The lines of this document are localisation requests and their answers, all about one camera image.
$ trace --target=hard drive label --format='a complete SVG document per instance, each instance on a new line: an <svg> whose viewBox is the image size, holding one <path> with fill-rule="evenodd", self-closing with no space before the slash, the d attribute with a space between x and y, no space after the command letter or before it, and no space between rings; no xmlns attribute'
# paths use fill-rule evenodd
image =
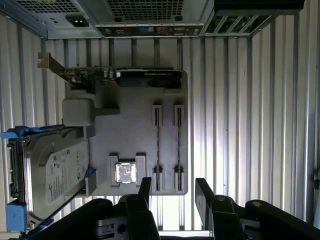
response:
<svg viewBox="0 0 320 240"><path fill-rule="evenodd" d="M86 141L50 155L46 164L46 201L52 205L85 178L89 154Z"/></svg>

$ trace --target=screw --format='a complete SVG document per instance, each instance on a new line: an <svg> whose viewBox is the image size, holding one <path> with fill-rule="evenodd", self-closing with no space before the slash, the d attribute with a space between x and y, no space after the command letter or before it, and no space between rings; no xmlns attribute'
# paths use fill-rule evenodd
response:
<svg viewBox="0 0 320 240"><path fill-rule="evenodd" d="M254 201L252 204L255 207L261 207L262 206L262 204L260 202L257 202L257 201Z"/></svg>
<svg viewBox="0 0 320 240"><path fill-rule="evenodd" d="M220 202L223 202L224 200L226 200L223 196L218 196L216 199Z"/></svg>

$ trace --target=corrugated metal wall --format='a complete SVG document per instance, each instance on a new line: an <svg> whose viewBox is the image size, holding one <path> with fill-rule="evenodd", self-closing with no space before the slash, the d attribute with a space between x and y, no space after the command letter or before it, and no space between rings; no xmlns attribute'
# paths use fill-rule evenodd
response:
<svg viewBox="0 0 320 240"><path fill-rule="evenodd" d="M43 41L0 16L0 128L61 122L65 84L37 69L40 51L51 52L68 67L183 69L190 86L190 189L186 196L153 198L158 225L164 231L201 230L193 200L199 177L242 206L263 199L312 222L319 153L319 7L318 1L307 0L299 16L278 17L253 39ZM4 216L10 200L4 141L0 152ZM89 200L76 199L56 219ZM0 217L0 232L5 226Z"/></svg>

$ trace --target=hard drive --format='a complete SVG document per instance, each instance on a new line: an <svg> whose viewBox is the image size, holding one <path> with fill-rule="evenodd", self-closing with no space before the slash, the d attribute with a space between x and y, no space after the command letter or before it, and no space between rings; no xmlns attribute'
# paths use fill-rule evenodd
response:
<svg viewBox="0 0 320 240"><path fill-rule="evenodd" d="M18 227L21 232L37 227L85 186L89 149L83 132L64 127L9 138L10 193L17 198L11 207L23 205L26 212L26 226Z"/></svg>

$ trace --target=metal mesh grille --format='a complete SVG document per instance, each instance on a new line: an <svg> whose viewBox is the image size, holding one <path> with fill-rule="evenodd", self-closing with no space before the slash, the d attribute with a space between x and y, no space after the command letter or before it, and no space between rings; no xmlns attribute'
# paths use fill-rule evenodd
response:
<svg viewBox="0 0 320 240"><path fill-rule="evenodd" d="M171 20L182 12L184 0L107 0L115 17L126 20Z"/></svg>
<svg viewBox="0 0 320 240"><path fill-rule="evenodd" d="M16 0L16 2L37 14L79 12L71 0Z"/></svg>

